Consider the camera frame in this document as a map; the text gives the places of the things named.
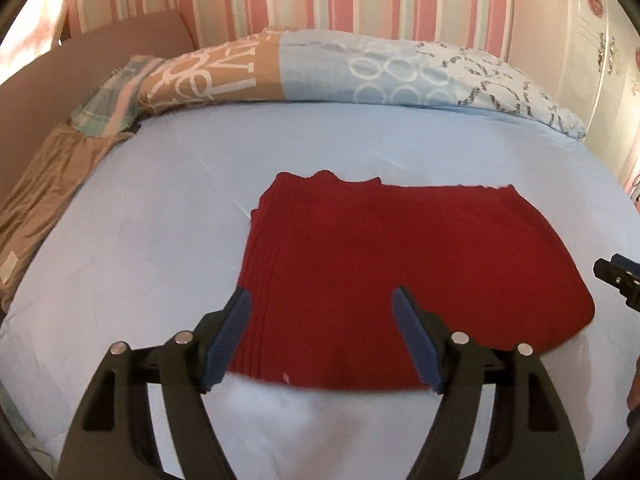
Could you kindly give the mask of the brown folded garment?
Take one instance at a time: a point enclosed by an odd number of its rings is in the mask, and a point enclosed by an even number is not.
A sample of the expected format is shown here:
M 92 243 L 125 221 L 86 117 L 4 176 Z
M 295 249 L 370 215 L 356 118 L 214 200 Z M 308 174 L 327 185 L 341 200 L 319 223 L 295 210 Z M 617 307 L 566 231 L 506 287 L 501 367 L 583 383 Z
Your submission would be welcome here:
M 39 247 L 61 219 L 76 192 L 128 131 L 86 136 L 56 125 L 36 151 L 1 206 L 1 313 L 7 314 L 18 285 Z

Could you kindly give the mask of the light blue quilted bedspread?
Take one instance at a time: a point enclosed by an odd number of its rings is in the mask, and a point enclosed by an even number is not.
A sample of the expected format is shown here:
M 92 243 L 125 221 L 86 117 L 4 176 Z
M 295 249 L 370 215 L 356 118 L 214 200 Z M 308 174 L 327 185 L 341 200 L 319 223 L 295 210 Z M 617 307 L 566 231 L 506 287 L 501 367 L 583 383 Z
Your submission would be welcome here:
M 544 356 L 595 474 L 626 436 L 639 317 L 592 273 L 639 255 L 639 216 L 582 142 L 470 108 L 258 103 L 144 122 L 108 154 L 47 237 L 1 326 L 1 381 L 59 456 L 108 347 L 162 344 L 220 309 L 250 212 L 282 171 L 394 185 L 513 185 L 552 224 L 594 302 L 591 324 Z

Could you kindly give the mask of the red knit sweater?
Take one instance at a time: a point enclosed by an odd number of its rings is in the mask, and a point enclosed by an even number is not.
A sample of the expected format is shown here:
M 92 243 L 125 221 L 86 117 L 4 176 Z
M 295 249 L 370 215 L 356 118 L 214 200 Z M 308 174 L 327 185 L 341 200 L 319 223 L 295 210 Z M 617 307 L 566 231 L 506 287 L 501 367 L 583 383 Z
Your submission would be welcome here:
M 499 350 L 552 350 L 594 315 L 559 235 L 511 185 L 282 172 L 250 216 L 239 283 L 252 314 L 232 372 L 297 388 L 418 388 L 392 313 L 399 286 Z

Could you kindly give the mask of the white decorated wardrobe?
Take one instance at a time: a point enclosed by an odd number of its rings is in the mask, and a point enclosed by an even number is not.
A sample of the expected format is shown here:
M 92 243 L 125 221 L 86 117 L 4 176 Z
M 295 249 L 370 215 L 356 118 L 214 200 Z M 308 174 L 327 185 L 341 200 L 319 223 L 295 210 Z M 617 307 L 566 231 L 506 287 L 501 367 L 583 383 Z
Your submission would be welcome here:
M 568 108 L 626 192 L 639 181 L 639 33 L 620 0 L 513 0 L 509 63 Z

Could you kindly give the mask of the patterned brown blue pillow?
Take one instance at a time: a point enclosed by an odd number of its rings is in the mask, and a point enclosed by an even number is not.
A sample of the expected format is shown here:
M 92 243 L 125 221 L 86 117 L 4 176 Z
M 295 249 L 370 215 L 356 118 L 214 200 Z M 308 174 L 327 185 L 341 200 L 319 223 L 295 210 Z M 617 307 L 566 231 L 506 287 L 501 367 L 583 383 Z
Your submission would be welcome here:
M 534 120 L 576 140 L 587 133 L 573 112 L 488 52 L 335 30 L 266 29 L 189 52 L 161 62 L 139 91 L 150 115 L 252 101 L 472 107 Z

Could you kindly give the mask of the brown padded headboard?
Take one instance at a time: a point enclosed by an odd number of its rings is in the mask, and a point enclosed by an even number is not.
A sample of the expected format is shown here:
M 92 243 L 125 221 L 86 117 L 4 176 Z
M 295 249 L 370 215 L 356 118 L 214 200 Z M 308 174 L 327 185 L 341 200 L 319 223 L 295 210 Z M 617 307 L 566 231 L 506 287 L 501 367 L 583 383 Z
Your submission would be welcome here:
M 1 197 L 7 198 L 50 130 L 135 54 L 194 49 L 176 10 L 114 21 L 67 40 L 1 85 Z

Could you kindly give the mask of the pastel plaid folded cloth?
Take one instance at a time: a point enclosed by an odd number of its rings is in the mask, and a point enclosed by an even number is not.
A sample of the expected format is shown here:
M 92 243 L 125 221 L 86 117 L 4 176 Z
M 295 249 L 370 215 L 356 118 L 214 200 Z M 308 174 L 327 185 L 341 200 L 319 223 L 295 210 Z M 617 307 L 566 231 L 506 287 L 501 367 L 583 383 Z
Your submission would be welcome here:
M 143 81 L 163 62 L 151 55 L 134 55 L 75 108 L 70 114 L 70 124 L 93 138 L 111 138 L 127 131 L 140 114 Z

